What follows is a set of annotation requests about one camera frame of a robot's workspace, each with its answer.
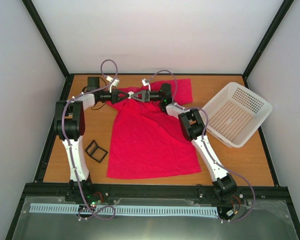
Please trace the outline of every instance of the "cable connector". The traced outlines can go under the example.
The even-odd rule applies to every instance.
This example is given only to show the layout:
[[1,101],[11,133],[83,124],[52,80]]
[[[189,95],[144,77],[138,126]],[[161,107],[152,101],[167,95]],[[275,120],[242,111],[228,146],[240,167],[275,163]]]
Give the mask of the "cable connector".
[[234,214],[234,211],[232,209],[230,209],[229,211],[226,212],[226,215],[228,217],[232,216]]
[[[108,82],[112,82],[114,79],[110,76],[106,76],[106,80]],[[116,78],[111,85],[117,87],[119,82],[120,82],[119,78]]]
[[147,79],[144,78],[144,79],[141,80],[141,82],[142,82],[142,84],[143,84],[144,87],[148,86],[149,87],[149,91],[151,91],[150,83],[149,83],[149,81]]
[[[112,82],[114,79],[110,76],[106,76],[106,80],[109,81],[109,82]],[[115,86],[117,87],[118,84],[119,84],[120,80],[119,78],[116,78],[112,83],[111,85],[109,86],[109,92],[112,93],[112,86]]]
[[149,84],[148,80],[145,78],[142,79],[141,82],[142,82],[143,86],[147,86]]

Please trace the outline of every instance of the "white enclosure wall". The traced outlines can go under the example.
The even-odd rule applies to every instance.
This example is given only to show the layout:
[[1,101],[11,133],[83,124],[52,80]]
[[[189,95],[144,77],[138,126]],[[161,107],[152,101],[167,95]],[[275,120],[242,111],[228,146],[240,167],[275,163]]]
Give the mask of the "white enclosure wall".
[[294,1],[248,78],[273,105],[262,129],[282,186],[300,221],[300,0]]
[[0,240],[36,173],[64,77],[21,0],[0,0]]
[[110,58],[120,73],[217,74],[244,72],[282,2],[33,1],[70,73],[98,73]]

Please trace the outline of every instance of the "white plastic basket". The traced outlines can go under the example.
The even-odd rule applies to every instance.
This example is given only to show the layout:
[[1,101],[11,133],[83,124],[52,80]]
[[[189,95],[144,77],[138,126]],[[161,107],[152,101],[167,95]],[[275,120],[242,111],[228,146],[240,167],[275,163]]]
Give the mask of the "white plastic basket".
[[[241,148],[273,107],[248,88],[230,82],[203,109],[209,117],[208,132],[229,148]],[[202,112],[200,115],[206,123]]]

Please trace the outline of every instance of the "wooden board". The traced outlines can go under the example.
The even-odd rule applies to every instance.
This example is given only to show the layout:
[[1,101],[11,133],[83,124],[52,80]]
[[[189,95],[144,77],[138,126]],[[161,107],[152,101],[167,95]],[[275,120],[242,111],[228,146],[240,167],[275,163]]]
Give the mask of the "wooden board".
[[[70,90],[69,98],[77,96],[83,87],[87,85],[88,75],[76,75]],[[148,78],[144,75],[120,75],[120,88],[129,86],[141,86],[141,79]],[[157,76],[155,81],[170,80],[171,76]],[[244,85],[241,76],[177,76],[178,79],[191,79],[193,103],[185,105],[186,107],[203,107],[215,94],[217,94],[225,85],[230,82],[236,82]],[[117,111],[112,107],[105,105],[100,110],[87,109],[85,116],[85,134],[83,137],[83,147],[85,148],[94,139],[100,147],[109,150],[110,140],[113,128],[113,122]],[[243,176],[245,176],[253,186],[273,186],[273,180],[268,167],[266,155],[262,146],[259,133],[256,132],[251,139],[241,148],[228,148],[219,140],[208,133],[210,143],[223,165]],[[210,174],[200,155],[197,154],[201,167],[200,173],[148,178],[148,179],[115,179],[106,177],[109,162],[109,155],[98,163],[85,155],[85,161],[90,171],[93,183],[100,184],[161,184],[161,185],[211,185]],[[239,186],[247,185],[239,177],[233,176]],[[70,179],[70,168],[65,148],[59,139],[56,138],[47,170],[44,176],[44,182],[67,183]]]

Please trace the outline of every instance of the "red cloth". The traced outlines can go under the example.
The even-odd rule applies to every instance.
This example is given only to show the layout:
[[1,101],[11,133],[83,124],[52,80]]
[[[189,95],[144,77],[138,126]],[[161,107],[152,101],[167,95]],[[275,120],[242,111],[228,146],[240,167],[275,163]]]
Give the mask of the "red cloth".
[[[192,102],[190,79],[180,79],[175,101]],[[151,83],[159,91],[162,83]],[[138,92],[147,87],[128,87],[124,92]],[[107,177],[115,179],[148,179],[199,173],[195,147],[182,135],[179,120],[161,112],[158,102],[125,99],[112,105],[118,110],[113,123]]]

